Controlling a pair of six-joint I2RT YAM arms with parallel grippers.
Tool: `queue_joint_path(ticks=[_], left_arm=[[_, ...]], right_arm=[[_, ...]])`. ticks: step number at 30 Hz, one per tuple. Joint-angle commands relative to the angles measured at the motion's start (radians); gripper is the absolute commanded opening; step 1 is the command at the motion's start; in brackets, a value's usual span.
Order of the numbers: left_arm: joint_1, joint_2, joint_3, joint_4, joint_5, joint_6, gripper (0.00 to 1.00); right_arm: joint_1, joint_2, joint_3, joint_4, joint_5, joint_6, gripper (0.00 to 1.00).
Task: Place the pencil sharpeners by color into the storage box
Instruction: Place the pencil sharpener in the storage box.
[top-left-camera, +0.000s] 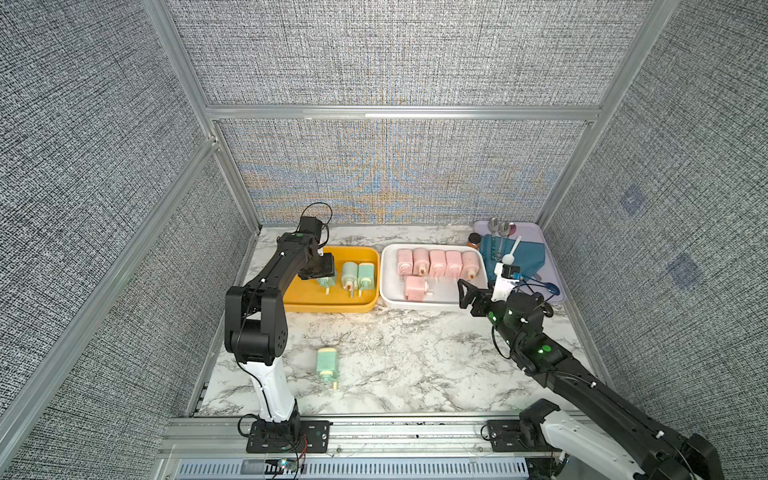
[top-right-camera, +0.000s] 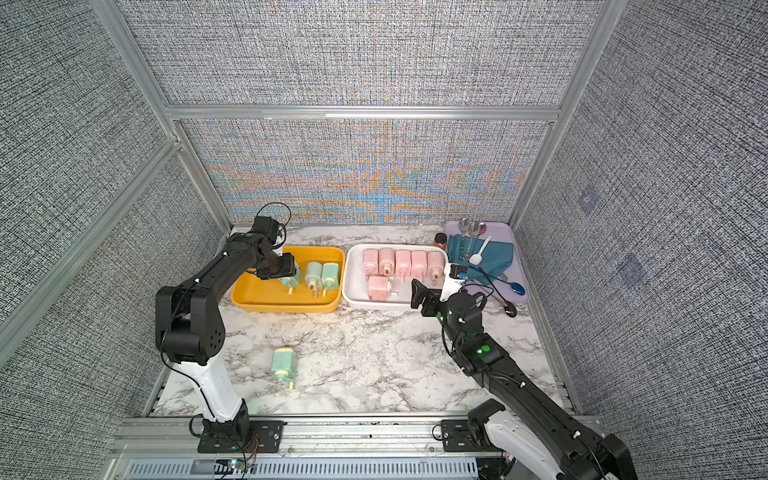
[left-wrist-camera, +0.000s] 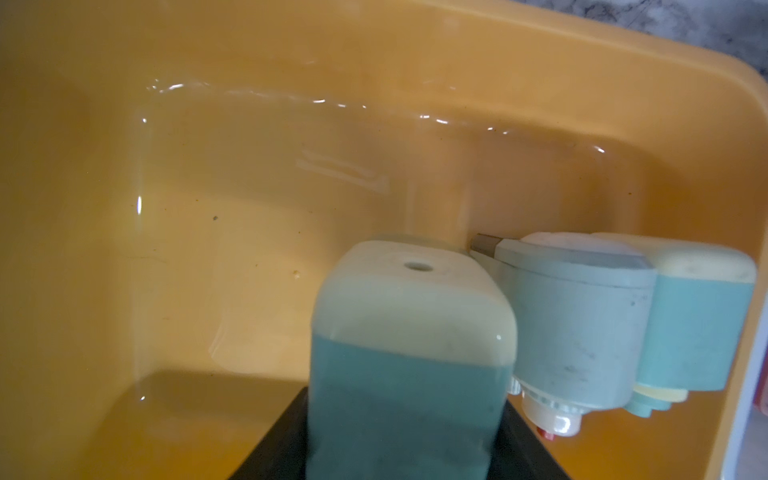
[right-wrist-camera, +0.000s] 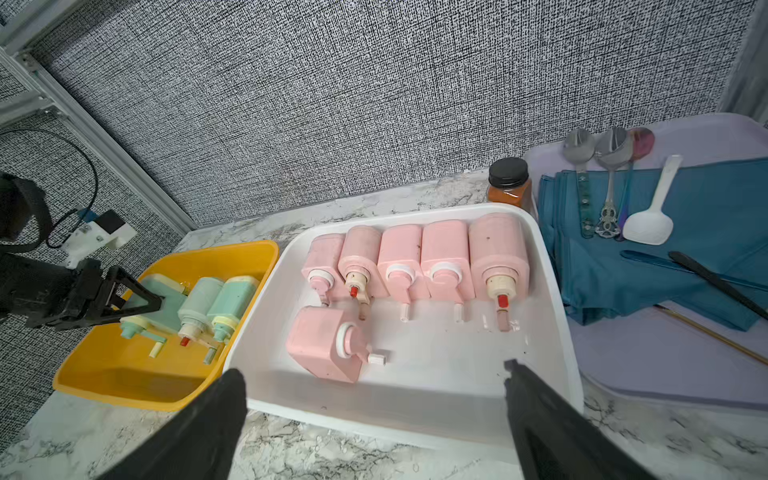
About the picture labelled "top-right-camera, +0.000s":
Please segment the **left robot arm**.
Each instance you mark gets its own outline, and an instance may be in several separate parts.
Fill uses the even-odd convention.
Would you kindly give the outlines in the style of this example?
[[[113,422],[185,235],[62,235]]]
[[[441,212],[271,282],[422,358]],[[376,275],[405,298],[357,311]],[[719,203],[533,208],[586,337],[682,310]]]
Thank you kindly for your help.
[[[156,346],[161,361],[192,383],[203,418],[210,422],[232,422],[247,412],[220,358],[226,328],[219,302],[247,271],[261,280],[293,275],[294,257],[282,252],[285,237],[283,229],[276,234],[233,234],[198,273],[156,293]]]

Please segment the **pink sharpener front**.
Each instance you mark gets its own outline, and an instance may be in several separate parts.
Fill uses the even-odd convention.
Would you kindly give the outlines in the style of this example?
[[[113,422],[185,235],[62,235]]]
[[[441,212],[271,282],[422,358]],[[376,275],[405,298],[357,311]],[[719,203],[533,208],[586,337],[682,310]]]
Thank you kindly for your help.
[[[367,293],[372,302],[388,302],[397,295],[393,281],[388,276],[372,275],[367,281]]]

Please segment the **white storage box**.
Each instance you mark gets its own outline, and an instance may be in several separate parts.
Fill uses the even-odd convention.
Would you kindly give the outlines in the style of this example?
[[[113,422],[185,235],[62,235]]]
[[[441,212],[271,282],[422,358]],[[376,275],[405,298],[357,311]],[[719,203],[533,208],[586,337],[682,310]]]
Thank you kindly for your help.
[[[407,278],[404,282],[400,281],[395,272],[392,276],[388,276],[394,284],[394,289],[397,295],[391,297],[388,302],[372,302],[367,293],[367,281],[365,280],[362,268],[362,253],[365,249],[381,249],[392,248],[396,250],[423,250],[427,253],[441,249],[435,246],[429,245],[408,245],[408,244],[385,244],[385,243],[361,243],[354,245],[350,248],[347,254],[347,263],[344,269],[344,281],[342,287],[342,295],[347,303],[354,308],[359,309],[372,309],[372,310],[410,310],[411,300],[411,281],[412,277]],[[443,281],[438,287],[430,287],[427,285],[424,278],[421,281],[428,288],[441,289]]]

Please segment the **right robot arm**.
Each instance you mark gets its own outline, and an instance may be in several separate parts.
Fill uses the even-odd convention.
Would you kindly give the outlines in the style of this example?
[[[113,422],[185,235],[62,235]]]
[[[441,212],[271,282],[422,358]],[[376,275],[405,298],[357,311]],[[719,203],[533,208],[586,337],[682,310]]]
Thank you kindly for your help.
[[[636,479],[621,439],[603,436],[567,413],[485,332],[485,304],[482,293],[460,288],[445,297],[411,282],[411,307],[438,320],[445,352],[494,396],[468,413],[474,444],[509,454],[541,479]]]

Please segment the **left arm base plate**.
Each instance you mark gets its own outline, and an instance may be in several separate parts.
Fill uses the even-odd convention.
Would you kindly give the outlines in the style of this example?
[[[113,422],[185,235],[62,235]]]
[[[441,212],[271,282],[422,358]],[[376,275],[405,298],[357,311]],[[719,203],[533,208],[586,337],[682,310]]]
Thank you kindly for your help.
[[[211,422],[203,420],[197,452],[213,453],[277,453],[283,437],[282,421]]]

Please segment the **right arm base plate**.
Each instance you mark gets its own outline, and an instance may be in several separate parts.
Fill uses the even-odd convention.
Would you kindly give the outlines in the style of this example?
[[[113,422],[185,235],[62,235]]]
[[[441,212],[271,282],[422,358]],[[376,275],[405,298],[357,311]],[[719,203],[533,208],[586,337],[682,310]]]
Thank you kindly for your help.
[[[488,446],[475,420],[442,420],[440,438],[446,452],[479,452]]]

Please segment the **green sharpener front yellow cap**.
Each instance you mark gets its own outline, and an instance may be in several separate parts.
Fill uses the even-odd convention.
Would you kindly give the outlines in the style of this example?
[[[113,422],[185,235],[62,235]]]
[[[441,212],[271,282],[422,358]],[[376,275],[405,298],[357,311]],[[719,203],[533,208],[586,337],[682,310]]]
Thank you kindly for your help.
[[[287,289],[287,294],[292,295],[296,287],[298,287],[302,280],[302,273],[299,268],[295,269],[295,273],[292,276],[286,276],[279,279],[281,285]]]

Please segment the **yellow storage box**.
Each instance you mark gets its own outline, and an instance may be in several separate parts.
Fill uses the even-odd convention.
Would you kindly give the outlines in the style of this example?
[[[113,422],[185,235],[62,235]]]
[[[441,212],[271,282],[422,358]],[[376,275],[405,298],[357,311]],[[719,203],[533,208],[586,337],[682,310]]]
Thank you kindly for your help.
[[[326,246],[286,246],[285,253],[291,253],[301,270],[299,284],[289,288],[279,280],[262,281],[256,276],[245,273],[232,287],[231,302],[247,312],[259,313],[330,313],[334,311],[341,298],[343,285],[343,267],[345,254],[336,247]],[[304,280],[306,267],[310,262],[323,265],[335,263],[339,266],[338,284],[334,290],[324,294],[315,294],[308,289]]]

